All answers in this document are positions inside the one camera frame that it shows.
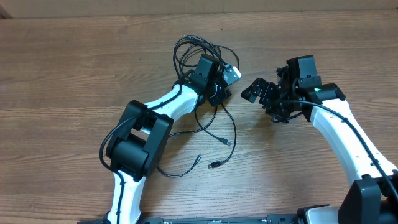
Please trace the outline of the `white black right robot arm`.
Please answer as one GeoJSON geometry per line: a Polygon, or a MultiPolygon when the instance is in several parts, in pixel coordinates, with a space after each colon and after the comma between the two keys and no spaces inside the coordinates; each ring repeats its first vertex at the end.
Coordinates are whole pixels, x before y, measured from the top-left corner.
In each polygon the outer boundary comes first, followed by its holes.
{"type": "Polygon", "coordinates": [[[356,121],[344,93],[323,84],[312,55],[289,59],[277,83],[257,78],[241,97],[259,102],[274,123],[303,115],[326,139],[349,182],[339,207],[300,208],[282,223],[397,223],[397,166],[386,159],[356,121]]]}

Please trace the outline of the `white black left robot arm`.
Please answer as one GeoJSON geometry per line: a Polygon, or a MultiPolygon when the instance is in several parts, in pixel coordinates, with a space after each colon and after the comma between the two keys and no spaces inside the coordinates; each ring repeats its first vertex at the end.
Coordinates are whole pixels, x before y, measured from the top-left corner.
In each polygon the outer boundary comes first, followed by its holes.
{"type": "Polygon", "coordinates": [[[239,65],[215,54],[202,54],[187,71],[182,60],[174,65],[178,79],[171,91],[147,103],[130,101],[100,145],[99,160],[114,175],[112,207],[102,223],[139,221],[146,178],[158,168],[174,122],[205,101],[217,108],[230,97],[229,86],[241,78],[239,65]]]}

